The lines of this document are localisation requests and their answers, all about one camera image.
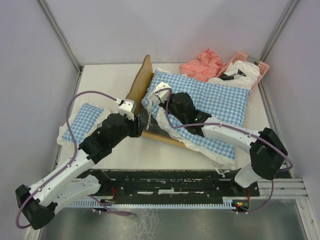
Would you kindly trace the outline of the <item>wooden pet bed frame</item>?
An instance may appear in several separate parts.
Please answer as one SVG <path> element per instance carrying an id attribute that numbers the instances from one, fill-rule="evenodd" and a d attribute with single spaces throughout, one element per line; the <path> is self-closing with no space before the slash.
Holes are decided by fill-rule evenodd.
<path id="1" fill-rule="evenodd" d="M 131 85 L 129 93 L 126 96 L 126 99 L 132 100 L 136 103 L 136 107 L 134 110 L 135 114 L 142 113 L 141 109 L 143 109 L 143 106 L 141 100 L 145 97 L 153 76 L 154 71 L 153 65 L 151 63 L 151 56 L 147 54 L 142 62 L 139 71 L 137 72 L 137 75 Z M 178 140 L 173 139 L 170 136 L 163 136 L 149 130 L 143 130 L 142 136 L 166 144 L 186 148 L 186 146 L 182 142 L 179 142 Z"/>

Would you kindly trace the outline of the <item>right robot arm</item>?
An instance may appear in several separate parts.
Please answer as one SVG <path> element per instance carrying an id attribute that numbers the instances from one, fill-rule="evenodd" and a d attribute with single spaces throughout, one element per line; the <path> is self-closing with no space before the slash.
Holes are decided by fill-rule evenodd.
<path id="1" fill-rule="evenodd" d="M 250 156 L 250 163 L 240 168 L 229 183 L 231 193 L 242 195 L 248 187 L 261 179 L 273 180 L 281 171 L 288 153 L 277 134 L 270 128 L 262 131 L 236 127 L 196 109 L 186 92 L 169 93 L 165 106 L 166 115 L 174 116 L 181 123 L 178 128 L 203 138 L 220 140 L 233 145 Z"/>

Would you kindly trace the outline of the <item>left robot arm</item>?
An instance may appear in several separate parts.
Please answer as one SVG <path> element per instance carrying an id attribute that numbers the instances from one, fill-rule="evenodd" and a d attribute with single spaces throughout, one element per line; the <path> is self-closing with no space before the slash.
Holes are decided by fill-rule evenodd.
<path id="1" fill-rule="evenodd" d="M 46 226 L 65 206 L 78 198 L 111 189 L 107 176 L 95 176 L 90 169 L 112 153 L 126 137 L 139 138 L 145 125 L 139 114 L 130 119 L 110 114 L 92 134 L 76 146 L 76 154 L 37 183 L 15 190 L 18 214 L 23 214 L 34 230 Z"/>

